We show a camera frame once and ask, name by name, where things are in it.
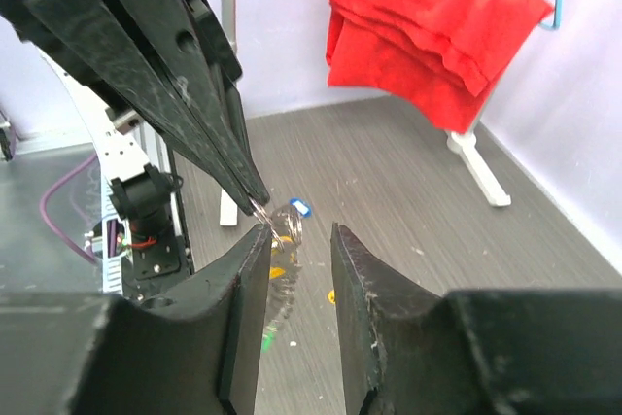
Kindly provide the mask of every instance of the robotic claw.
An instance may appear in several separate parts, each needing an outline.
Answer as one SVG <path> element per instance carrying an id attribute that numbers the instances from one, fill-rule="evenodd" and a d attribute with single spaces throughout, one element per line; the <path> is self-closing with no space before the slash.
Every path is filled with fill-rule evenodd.
<path id="1" fill-rule="evenodd" d="M 207 0 L 0 0 L 0 12 L 111 117 L 135 111 L 245 214 L 269 201 L 235 87 L 241 68 Z M 105 156 L 119 167 L 123 155 Z M 149 228 L 173 189 L 142 169 L 109 182 L 120 214 Z M 257 225 L 139 304 L 2 296 L 4 412 L 252 414 L 271 240 Z M 339 225 L 331 259 L 349 415 L 620 413 L 622 293 L 438 297 Z"/>

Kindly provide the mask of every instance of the orange object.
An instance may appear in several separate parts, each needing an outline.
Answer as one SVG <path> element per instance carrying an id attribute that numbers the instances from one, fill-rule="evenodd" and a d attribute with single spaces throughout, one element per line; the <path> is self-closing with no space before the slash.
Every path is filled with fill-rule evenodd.
<path id="1" fill-rule="evenodd" d="M 464 133 L 546 0 L 329 0 L 330 86 L 386 90 Z"/>

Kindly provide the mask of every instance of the red cloth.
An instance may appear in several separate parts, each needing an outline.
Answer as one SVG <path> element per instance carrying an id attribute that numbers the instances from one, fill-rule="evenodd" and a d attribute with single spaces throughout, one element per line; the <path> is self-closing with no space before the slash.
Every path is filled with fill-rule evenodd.
<path id="1" fill-rule="evenodd" d="M 386 90 L 465 132 L 546 0 L 329 0 L 329 86 Z"/>

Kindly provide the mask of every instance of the wooden floor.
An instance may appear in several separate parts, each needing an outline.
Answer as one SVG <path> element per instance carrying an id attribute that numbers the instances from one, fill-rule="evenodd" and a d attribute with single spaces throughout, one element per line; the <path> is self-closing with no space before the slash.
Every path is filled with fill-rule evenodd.
<path id="1" fill-rule="evenodd" d="M 343 415 L 339 343 L 328 302 L 329 235 L 349 226 L 378 257 L 427 289 L 622 286 L 487 134 L 479 149 L 513 203 L 493 209 L 445 136 L 393 98 L 249 122 L 255 162 L 273 203 L 300 197 L 303 265 L 294 312 L 263 354 L 256 413 Z M 198 266 L 217 258 L 253 223 L 218 226 L 220 190 L 183 160 L 185 209 Z"/>

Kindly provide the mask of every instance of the folded red fabric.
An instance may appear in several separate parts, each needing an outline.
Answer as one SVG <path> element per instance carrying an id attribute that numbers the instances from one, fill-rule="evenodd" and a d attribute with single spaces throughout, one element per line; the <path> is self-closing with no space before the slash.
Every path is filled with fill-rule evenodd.
<path id="1" fill-rule="evenodd" d="M 330 0 L 330 86 L 384 89 L 464 132 L 546 0 Z"/>

